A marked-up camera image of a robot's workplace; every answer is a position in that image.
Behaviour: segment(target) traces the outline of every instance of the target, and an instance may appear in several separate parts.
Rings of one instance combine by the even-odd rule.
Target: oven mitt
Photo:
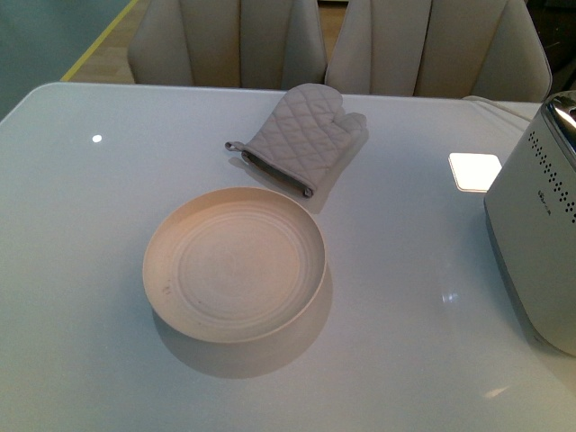
[[[342,102],[342,94],[327,85],[298,85],[248,144],[227,142],[226,149],[241,151],[247,162],[311,197],[366,128],[366,118],[344,114]]]

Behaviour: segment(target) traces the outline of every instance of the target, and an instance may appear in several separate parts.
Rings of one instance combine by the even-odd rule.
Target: yellow floor stripe
[[[100,44],[102,44],[104,39],[106,39],[106,37],[112,32],[112,30],[114,30],[114,27],[118,25],[118,23],[122,20],[122,18],[126,16],[126,14],[138,1],[139,0],[130,0],[130,2],[126,5],[126,7],[124,7],[124,9],[122,9],[120,13],[118,13],[118,16],[116,16],[116,18],[113,19],[113,21],[108,25],[108,27],[106,27],[105,30],[100,34],[100,36],[98,36],[98,38],[94,41],[94,43],[90,45],[90,48],[88,48],[85,51],[85,53],[82,54],[82,57],[80,57],[76,61],[76,63],[68,70],[68,72],[64,74],[64,76],[60,79],[60,81],[69,81],[74,76],[74,74],[82,67],[82,65],[86,63],[88,58],[92,54],[94,54],[94,51],[96,51],[96,49],[100,46]]]

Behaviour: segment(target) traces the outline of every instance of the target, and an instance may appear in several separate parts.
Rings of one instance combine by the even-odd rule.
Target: chair backrest
[[[315,0],[152,0],[129,46],[137,83],[287,89],[321,83]]]
[[[343,93],[535,102],[551,83],[524,0],[350,0],[326,76]]]

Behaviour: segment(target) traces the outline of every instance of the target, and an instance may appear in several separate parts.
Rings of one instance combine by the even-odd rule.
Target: wooden floor
[[[149,2],[150,0],[138,0],[133,4],[80,68],[66,79],[85,83],[133,84],[126,53]],[[321,2],[319,9],[329,58],[344,19],[346,3]]]

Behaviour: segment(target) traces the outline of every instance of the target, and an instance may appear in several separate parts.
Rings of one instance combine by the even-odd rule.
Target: white square light
[[[456,187],[464,192],[486,192],[502,169],[496,155],[450,153]]]

